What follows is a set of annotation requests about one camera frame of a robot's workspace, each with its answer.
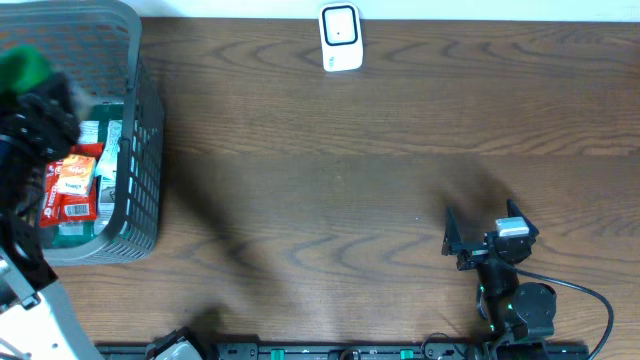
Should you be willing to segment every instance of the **green object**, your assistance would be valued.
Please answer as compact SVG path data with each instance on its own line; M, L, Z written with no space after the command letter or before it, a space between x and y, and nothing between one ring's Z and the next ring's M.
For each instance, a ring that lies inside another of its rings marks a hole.
M271 350L271 360L284 360L284 350Z
M413 350L400 350L400 359L413 359Z
M60 230L56 231L56 236L53 239L54 248L69 248L76 247L91 241L95 235L93 234L93 221L85 221L78 225L78 232L74 235L62 235Z
M52 74L51 63L34 47L15 47L0 57L0 96L24 94Z

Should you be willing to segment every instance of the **white packaging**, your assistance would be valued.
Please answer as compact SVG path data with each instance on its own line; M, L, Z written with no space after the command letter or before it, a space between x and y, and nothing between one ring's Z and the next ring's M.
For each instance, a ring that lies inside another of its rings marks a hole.
M118 142L122 135L122 121L112 120L109 121L109 130L107 133L107 141L104 147L104 152L98 161L96 168L96 176L102 176L102 178L115 179L116 170L118 168L118 151L120 147Z
M83 121L80 123L78 144L95 144L98 142L99 121Z
M98 193L98 214L111 215L116 203L116 181L102 177Z
M96 221L93 222L93 233L97 236L102 230L109 224L109 220L111 220L111 214L106 215L98 215Z

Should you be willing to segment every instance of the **packaged food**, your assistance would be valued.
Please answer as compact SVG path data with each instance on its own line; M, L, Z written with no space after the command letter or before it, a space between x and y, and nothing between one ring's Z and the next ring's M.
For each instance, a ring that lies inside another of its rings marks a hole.
M107 141L105 143L104 152L98 162L96 168L96 176L102 176L107 179L116 178L116 170L118 167L118 151L120 147L118 141L122 135L122 121L112 120L109 121L109 128L107 132Z
M98 213L100 215L113 214L116 203L116 181L101 177L100 192L98 194Z
M80 138L78 144L93 144L98 142L99 121L83 121L80 123Z
M98 217L96 210L96 187L93 182L89 196L64 195L60 202L60 221L93 221Z
M45 171L44 197L42 212L40 214L40 226L47 227L60 223L59 210L62 195L58 191L56 183L60 175L63 160L47 164Z
M96 159L69 155L62 163L58 177L58 191L68 195L88 196L93 182Z
M78 144L71 147L72 154L89 156L92 158L96 158L96 160L100 159L100 155L102 155L103 150L104 143Z
M44 204L42 205L42 213L40 214L40 226L47 227L58 225L60 221L60 200L62 195L58 192L58 185L55 177L47 179L47 188L44 193Z

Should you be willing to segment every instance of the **wooden table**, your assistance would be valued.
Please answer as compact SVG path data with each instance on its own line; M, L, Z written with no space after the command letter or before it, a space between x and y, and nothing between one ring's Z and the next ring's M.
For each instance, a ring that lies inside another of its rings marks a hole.
M143 25L168 113L160 238L57 269L94 341L473 338L445 206L477 233L513 197L541 231L522 268L606 295L601 358L640 356L638 25L365 21L363 67L337 74L316 21ZM604 307L555 289L554 339L593 348Z

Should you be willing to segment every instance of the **gray plastic basket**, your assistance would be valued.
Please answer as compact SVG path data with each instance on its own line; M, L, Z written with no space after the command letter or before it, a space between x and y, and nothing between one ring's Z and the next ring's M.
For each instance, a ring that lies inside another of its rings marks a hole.
M137 14L117 1L0 5L0 52L35 46L102 103L124 104L113 216L84 245L45 248L52 265L130 262L156 244L165 116L139 58L141 32Z

